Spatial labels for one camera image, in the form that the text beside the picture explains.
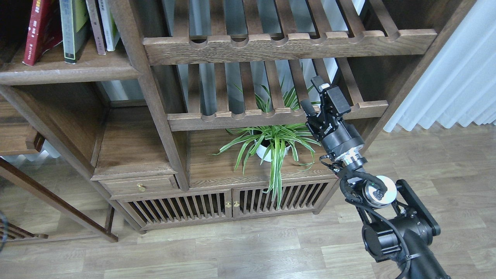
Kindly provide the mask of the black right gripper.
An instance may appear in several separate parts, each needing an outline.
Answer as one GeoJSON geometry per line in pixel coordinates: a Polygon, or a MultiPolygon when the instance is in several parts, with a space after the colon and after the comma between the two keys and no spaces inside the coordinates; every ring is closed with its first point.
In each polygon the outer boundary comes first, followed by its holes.
{"type": "Polygon", "coordinates": [[[342,116],[351,112],[347,99],[338,86],[326,83],[321,76],[313,77],[311,82],[320,95],[322,113],[316,113],[310,100],[300,101],[307,117],[308,129],[326,151],[325,158],[346,170],[361,171],[367,163],[360,154],[365,142],[356,128],[342,119],[342,116]]]}

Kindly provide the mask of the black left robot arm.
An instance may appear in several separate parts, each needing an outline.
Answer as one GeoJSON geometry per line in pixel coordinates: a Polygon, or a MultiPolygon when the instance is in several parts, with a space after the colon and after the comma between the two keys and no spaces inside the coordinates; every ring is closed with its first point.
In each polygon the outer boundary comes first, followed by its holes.
{"type": "Polygon", "coordinates": [[[3,251],[3,248],[5,247],[5,244],[7,243],[8,240],[8,232],[9,232],[9,221],[7,216],[0,211],[0,219],[1,219],[1,226],[0,226],[0,232],[1,232],[1,243],[0,243],[0,252],[3,251]]]}

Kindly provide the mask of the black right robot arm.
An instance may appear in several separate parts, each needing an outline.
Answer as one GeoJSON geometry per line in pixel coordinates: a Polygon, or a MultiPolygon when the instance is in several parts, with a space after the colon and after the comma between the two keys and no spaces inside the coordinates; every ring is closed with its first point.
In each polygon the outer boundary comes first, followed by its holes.
{"type": "Polygon", "coordinates": [[[360,150],[364,141],[356,128],[343,116],[351,111],[338,86],[320,76],[312,78],[320,95],[320,112],[308,99],[301,101],[307,127],[329,158],[326,166],[339,178],[339,187],[347,203],[356,207],[361,217],[365,249],[377,262],[395,261],[401,270],[398,278],[448,279],[429,249],[441,228],[409,184],[386,176],[367,173],[367,162],[360,150]]]}

